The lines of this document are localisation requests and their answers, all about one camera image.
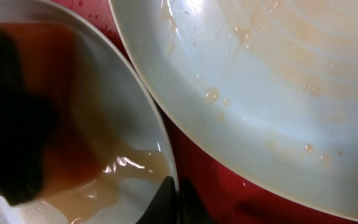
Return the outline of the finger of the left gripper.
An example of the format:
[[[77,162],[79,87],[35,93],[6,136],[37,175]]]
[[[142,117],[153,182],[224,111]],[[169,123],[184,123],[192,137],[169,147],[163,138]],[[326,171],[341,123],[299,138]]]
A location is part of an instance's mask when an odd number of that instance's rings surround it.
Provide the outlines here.
[[[57,121],[51,102],[26,90],[19,51],[0,29],[0,195],[9,205],[42,190],[42,152]]]

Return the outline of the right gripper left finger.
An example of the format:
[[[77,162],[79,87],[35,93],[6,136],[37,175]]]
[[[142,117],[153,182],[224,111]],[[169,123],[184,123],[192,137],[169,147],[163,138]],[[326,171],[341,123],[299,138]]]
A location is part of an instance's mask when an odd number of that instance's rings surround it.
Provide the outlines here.
[[[136,224],[176,224],[177,193],[173,177],[166,176]]]

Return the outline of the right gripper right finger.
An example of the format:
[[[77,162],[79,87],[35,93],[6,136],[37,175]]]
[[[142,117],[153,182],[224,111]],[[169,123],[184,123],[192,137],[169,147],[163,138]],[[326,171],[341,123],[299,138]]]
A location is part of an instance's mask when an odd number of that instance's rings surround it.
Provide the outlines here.
[[[180,181],[180,223],[214,224],[190,179]]]

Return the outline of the white plate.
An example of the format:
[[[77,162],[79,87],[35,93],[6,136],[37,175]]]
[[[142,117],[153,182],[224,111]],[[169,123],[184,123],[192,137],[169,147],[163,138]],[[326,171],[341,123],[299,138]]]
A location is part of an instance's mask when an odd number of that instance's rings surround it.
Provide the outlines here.
[[[166,176],[177,173],[162,119],[118,49],[89,22],[50,1],[0,1],[0,24],[56,24],[74,34],[71,115],[101,163],[77,187],[9,205],[0,223],[136,223]]]
[[[133,66],[200,148],[358,221],[358,0],[111,3]]]

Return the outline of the orange green sponge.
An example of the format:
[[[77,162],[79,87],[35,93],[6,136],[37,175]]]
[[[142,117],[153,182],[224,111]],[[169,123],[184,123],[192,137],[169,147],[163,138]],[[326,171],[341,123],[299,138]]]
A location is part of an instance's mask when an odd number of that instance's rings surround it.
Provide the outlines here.
[[[26,90],[51,102],[57,126],[42,152],[44,197],[95,178],[101,163],[76,127],[71,115],[76,77],[73,32],[56,24],[0,24],[14,41],[22,63]]]

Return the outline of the white plate top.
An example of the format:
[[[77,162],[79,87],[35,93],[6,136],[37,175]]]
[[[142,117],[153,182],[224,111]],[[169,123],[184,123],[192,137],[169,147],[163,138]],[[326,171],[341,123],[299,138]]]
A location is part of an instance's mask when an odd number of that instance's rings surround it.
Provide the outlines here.
[[[358,0],[111,3],[133,66],[200,148],[358,221]]]

